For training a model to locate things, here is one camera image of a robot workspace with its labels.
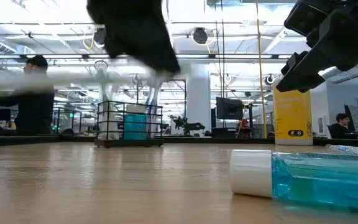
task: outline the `white cap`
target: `white cap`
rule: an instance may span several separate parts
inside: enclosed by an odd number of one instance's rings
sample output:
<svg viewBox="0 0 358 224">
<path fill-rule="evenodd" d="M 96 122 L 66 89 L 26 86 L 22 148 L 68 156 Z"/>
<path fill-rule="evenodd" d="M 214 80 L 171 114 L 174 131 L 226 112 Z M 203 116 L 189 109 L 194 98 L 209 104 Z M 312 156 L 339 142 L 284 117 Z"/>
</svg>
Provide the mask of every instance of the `white cap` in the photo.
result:
<svg viewBox="0 0 358 224">
<path fill-rule="evenodd" d="M 233 150 L 229 179 L 230 188 L 235 194 L 272 197 L 272 152 Z"/>
</svg>

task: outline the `man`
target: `man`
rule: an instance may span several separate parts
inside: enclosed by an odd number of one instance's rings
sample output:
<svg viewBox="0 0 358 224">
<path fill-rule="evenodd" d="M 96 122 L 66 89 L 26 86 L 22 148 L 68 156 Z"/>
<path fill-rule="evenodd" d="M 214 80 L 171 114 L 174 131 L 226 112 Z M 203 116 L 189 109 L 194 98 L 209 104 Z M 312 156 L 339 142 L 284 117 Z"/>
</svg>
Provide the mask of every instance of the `man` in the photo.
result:
<svg viewBox="0 0 358 224">
<path fill-rule="evenodd" d="M 333 139 L 347 139 L 346 134 L 349 133 L 349 130 L 346 128 L 349 124 L 349 117 L 344 113 L 339 113 L 336 115 L 336 124 L 331 125 L 331 138 Z"/>
<path fill-rule="evenodd" d="M 47 75 L 47 69 L 47 60 L 42 55 L 36 55 L 28 59 L 24 73 Z M 15 90 L 11 96 L 0 97 L 0 106 L 18 106 L 15 125 L 19 135 L 50 134 L 54 98 L 53 86 L 37 93 Z"/>
</svg>

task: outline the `table surface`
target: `table surface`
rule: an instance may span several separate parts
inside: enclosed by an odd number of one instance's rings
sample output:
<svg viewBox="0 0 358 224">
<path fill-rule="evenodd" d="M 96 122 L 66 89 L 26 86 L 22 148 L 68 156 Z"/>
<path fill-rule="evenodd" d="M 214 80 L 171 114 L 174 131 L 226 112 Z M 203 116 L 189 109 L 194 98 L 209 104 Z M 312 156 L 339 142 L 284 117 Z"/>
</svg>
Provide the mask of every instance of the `table surface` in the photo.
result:
<svg viewBox="0 0 358 224">
<path fill-rule="evenodd" d="M 0 147 L 0 223 L 357 223 L 358 215 L 233 195 L 233 149 L 325 152 L 323 147 L 90 143 Z"/>
</svg>

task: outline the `black hair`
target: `black hair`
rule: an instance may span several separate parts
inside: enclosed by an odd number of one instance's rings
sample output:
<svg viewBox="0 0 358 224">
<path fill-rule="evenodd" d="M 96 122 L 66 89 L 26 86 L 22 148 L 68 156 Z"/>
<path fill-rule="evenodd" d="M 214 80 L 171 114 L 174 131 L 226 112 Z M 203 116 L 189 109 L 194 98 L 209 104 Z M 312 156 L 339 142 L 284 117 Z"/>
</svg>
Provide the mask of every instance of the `black hair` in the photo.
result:
<svg viewBox="0 0 358 224">
<path fill-rule="evenodd" d="M 342 121 L 342 120 L 344 120 L 344 119 L 346 119 L 346 118 L 348 118 L 348 117 L 349 117 L 349 116 L 346 115 L 346 114 L 344 114 L 344 113 L 339 113 L 339 114 L 336 115 L 336 121 L 337 121 L 337 122 L 340 122 L 340 121 Z"/>
<path fill-rule="evenodd" d="M 36 55 L 32 58 L 29 58 L 26 63 L 35 65 L 45 71 L 48 70 L 47 59 L 45 59 L 44 56 L 42 56 L 42 55 Z"/>
</svg>

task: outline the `pillar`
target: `pillar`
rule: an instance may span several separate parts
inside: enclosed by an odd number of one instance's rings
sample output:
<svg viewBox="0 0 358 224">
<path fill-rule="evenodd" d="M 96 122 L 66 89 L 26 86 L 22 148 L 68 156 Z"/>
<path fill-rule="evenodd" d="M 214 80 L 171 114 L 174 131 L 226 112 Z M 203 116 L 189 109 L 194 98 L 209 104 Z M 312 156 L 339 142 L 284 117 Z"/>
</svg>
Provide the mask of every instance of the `pillar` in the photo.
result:
<svg viewBox="0 0 358 224">
<path fill-rule="evenodd" d="M 201 123 L 204 131 L 211 131 L 211 82 L 209 64 L 194 64 L 187 77 L 186 117 L 188 123 Z M 203 130 L 190 134 L 204 135 Z"/>
</svg>

